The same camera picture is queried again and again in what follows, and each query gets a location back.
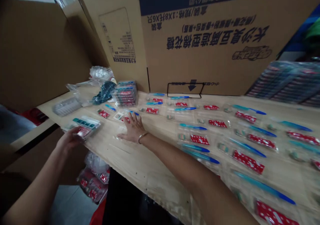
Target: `wooden table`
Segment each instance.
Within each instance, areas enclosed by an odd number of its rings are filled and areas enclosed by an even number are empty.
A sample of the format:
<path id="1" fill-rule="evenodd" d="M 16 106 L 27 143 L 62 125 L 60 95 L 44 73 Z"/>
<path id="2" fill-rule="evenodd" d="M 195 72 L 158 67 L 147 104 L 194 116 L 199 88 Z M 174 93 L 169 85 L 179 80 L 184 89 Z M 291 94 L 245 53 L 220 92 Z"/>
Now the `wooden table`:
<path id="1" fill-rule="evenodd" d="M 104 119 L 97 114 L 96 111 L 99 108 L 103 108 L 103 104 L 81 108 L 65 117 L 59 117 L 52 112 L 52 106 L 55 103 L 71 96 L 72 93 L 68 92 L 38 106 L 38 108 L 61 127 L 67 125 L 73 118 L 79 118 L 83 115 L 100 120 L 102 126 L 88 139 L 85 144 L 86 147 L 104 159 L 128 181 L 142 192 L 148 194 L 148 196 L 178 217 L 183 223 L 191 224 L 191 212 L 198 211 L 195 206 L 191 207 L 190 194 L 173 177 L 160 160 L 144 146 L 115 138 L 119 127 L 123 125 L 112 119 L 112 117 Z M 139 104 L 145 103 L 145 96 L 145 93 L 139 92 Z M 246 96 L 202 95 L 202 100 L 218 101 L 219 103 L 231 102 L 259 109 L 266 112 L 269 117 L 272 116 L 307 126 L 315 131 L 317 137 L 320 137 L 319 109 Z M 167 121 L 165 116 L 149 114 L 142 114 L 142 120 L 148 131 L 176 145 L 178 140 L 176 123 Z M 211 139 L 214 141 L 217 136 L 219 134 L 212 134 Z M 211 150 L 211 153 L 220 157 L 225 167 L 228 167 L 228 164 L 242 167 L 231 157 L 225 156 L 225 154 L 217 149 Z M 320 207 L 310 195 L 310 187 L 305 179 L 305 168 L 299 164 L 274 157 L 268 162 L 268 169 L 268 181 L 270 184 L 274 184 L 278 188 L 292 194 L 292 199 L 296 201 L 299 211 L 303 214 L 302 219 L 305 219 L 305 210 L 320 214 Z"/>

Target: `gold bangle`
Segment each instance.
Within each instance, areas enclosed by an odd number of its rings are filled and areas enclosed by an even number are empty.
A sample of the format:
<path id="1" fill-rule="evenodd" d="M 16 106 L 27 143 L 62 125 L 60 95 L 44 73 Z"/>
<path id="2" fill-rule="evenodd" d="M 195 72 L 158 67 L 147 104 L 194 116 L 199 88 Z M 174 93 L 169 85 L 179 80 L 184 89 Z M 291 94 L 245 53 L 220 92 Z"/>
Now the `gold bangle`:
<path id="1" fill-rule="evenodd" d="M 140 143 L 140 139 L 143 138 L 143 137 L 144 137 L 145 135 L 147 135 L 148 133 L 149 133 L 149 132 L 145 132 L 144 134 L 142 134 L 142 135 L 139 136 L 139 138 L 138 138 L 138 143 L 139 143 L 139 144 L 141 144 L 141 143 Z"/>

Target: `cardboard wall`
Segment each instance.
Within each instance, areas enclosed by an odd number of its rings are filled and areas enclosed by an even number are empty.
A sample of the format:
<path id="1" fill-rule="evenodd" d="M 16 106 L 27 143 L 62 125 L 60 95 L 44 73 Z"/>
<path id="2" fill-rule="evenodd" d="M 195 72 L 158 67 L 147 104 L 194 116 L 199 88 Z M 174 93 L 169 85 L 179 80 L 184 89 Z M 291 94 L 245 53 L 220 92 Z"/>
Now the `cardboard wall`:
<path id="1" fill-rule="evenodd" d="M 149 92 L 139 0 L 84 0 L 116 80 Z"/>
<path id="2" fill-rule="evenodd" d="M 109 67 L 107 56 L 83 0 L 76 0 L 63 8 L 73 31 L 83 44 L 92 65 Z"/>
<path id="3" fill-rule="evenodd" d="M 150 90 L 242 95 L 319 0 L 140 0 Z"/>
<path id="4" fill-rule="evenodd" d="M 86 81 L 91 63 L 58 4 L 0 0 L 0 103 L 24 112 Z"/>

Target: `stack of packages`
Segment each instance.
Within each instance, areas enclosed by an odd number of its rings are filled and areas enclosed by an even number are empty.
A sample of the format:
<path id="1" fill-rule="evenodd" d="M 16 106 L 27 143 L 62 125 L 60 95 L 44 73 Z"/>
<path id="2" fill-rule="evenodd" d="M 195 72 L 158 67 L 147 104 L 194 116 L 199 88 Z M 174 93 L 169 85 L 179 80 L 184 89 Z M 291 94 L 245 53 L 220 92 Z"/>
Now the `stack of packages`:
<path id="1" fill-rule="evenodd" d="M 320 67 L 313 62 L 275 61 L 254 83 L 248 96 L 302 103 L 320 91 Z"/>
<path id="2" fill-rule="evenodd" d="M 77 182 L 94 203 L 100 204 L 107 196 L 110 166 L 92 152 L 86 155 L 85 163 Z"/>
<path id="3" fill-rule="evenodd" d="M 120 81 L 112 92 L 116 106 L 130 107 L 138 103 L 138 90 L 136 81 Z"/>

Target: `clear plastic container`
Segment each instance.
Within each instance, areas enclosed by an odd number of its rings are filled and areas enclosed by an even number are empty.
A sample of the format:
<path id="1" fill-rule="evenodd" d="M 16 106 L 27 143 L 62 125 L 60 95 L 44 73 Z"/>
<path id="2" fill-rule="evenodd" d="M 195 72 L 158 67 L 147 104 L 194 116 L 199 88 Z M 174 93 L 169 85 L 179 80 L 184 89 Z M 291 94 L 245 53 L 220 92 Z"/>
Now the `clear plastic container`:
<path id="1" fill-rule="evenodd" d="M 75 97 L 56 103 L 52 107 L 52 111 L 60 117 L 66 116 L 75 110 L 81 108 L 81 103 Z"/>

